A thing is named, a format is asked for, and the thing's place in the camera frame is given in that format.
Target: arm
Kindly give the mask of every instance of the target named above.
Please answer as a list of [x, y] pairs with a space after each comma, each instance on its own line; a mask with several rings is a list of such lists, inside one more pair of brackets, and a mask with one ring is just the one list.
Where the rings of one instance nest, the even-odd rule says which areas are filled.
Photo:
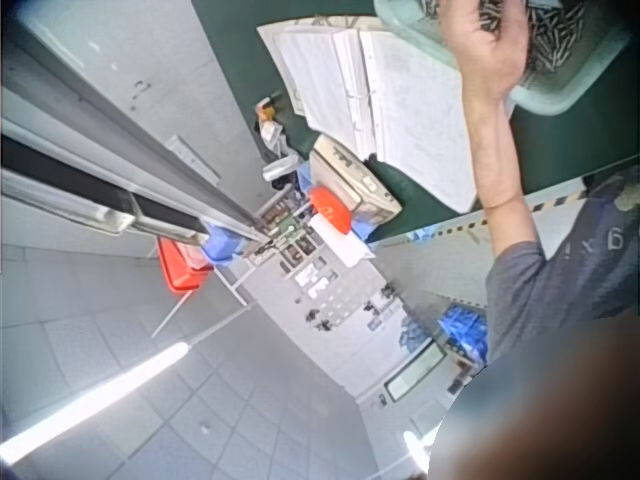
[[480, 28], [478, 0], [443, 0], [445, 38], [462, 72], [463, 105], [478, 198], [495, 256], [536, 241], [524, 201], [520, 167], [503, 98], [519, 81], [527, 55], [527, 19], [521, 0], [505, 0], [500, 38]]

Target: wrist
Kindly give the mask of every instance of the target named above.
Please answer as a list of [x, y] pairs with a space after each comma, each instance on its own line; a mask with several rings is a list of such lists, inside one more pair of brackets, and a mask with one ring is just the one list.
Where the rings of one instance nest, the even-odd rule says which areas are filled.
[[496, 95], [483, 85], [484, 82], [470, 81], [463, 77], [462, 101], [465, 108], [493, 110], [502, 103], [502, 96]]

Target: sleeve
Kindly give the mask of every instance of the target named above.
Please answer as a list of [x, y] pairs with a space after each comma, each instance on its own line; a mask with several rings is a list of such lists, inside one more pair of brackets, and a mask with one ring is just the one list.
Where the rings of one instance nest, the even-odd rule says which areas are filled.
[[545, 264], [538, 242], [512, 245], [495, 260], [486, 282], [490, 361], [538, 333], [532, 302]]

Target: fluorescent light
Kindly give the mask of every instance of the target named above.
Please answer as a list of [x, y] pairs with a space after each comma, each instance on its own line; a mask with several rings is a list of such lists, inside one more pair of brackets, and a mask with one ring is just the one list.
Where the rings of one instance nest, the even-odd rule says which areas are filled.
[[14, 464], [36, 448], [128, 395], [176, 363], [188, 351], [189, 345], [185, 342], [176, 343], [143, 364], [91, 390], [42, 422], [0, 445], [0, 459], [8, 465]]
[[442, 425], [442, 423], [439, 423], [438, 425], [436, 425], [435, 428], [433, 428], [429, 433], [427, 433], [424, 437], [422, 437], [422, 444], [425, 447], [432, 447], [433, 444], [436, 442], [436, 435], [438, 434], [440, 425]]
[[404, 442], [407, 444], [409, 453], [416, 462], [418, 468], [424, 473], [429, 472], [429, 459], [430, 455], [425, 450], [425, 445], [422, 440], [419, 440], [413, 432], [404, 432]]

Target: person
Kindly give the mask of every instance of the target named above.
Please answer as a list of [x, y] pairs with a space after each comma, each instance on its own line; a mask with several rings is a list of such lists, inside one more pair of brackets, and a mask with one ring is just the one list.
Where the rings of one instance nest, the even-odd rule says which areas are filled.
[[462, 74], [475, 183], [495, 256], [486, 281], [490, 361], [562, 326], [637, 313], [637, 165], [592, 186], [570, 234], [547, 260], [503, 105], [525, 70], [524, 3], [504, 0], [499, 36], [481, 28], [479, 0], [442, 0], [440, 19]]
[[539, 337], [496, 360], [438, 430], [429, 480], [625, 478], [637, 470], [640, 322]]

